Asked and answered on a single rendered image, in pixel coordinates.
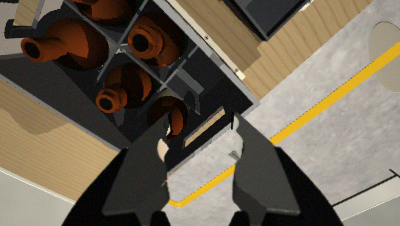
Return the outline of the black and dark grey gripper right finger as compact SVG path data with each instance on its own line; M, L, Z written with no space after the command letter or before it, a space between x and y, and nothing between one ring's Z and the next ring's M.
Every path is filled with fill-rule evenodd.
M250 226L344 226L334 208L281 148L236 111L232 200L249 215Z

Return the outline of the brown glass bottle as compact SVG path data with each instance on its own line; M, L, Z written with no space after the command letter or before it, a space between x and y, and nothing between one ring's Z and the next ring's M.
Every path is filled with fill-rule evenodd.
M21 49L33 62L56 60L77 71L106 64L115 45L86 20L64 18L53 22L45 37L24 38Z
M147 12L133 27L128 36L129 48L150 66L167 67L187 49L188 35L165 13Z
M181 101L167 88L163 89L148 110L147 123L149 128L167 112L172 114L172 130L167 135L168 144L172 137L180 134L186 124L189 106Z
M113 68L106 76L104 89L96 98L97 107L105 112L118 112L122 108L134 109L144 105L161 83L130 61Z

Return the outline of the black divided crate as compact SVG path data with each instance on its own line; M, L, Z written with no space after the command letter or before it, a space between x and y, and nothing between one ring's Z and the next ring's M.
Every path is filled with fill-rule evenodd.
M40 0L32 26L16 26L13 22L18 3L19 0L0 0L0 78L117 152L130 146L149 129L147 112L161 91L167 88L190 107L184 130L171 138L164 156L168 176L228 131L232 112L236 111L244 118L261 105L239 77L217 58L210 46L165 0L144 0L127 28L91 21L70 0ZM146 64L128 45L135 21L152 11L167 14L188 35L185 53L167 67ZM47 28L62 18L85 19L116 45L104 66L76 71L56 60L35 63L25 57L20 45L22 39L45 37ZM122 108L113 113L101 111L96 98L104 89L107 74L133 60L162 86L146 105ZM223 109L225 114L185 147L186 141Z

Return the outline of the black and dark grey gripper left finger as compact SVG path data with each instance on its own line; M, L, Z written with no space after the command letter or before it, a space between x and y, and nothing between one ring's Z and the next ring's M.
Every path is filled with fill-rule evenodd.
M152 213L162 211L170 200L164 162L170 130L172 114L167 112L115 156L61 226L150 226Z

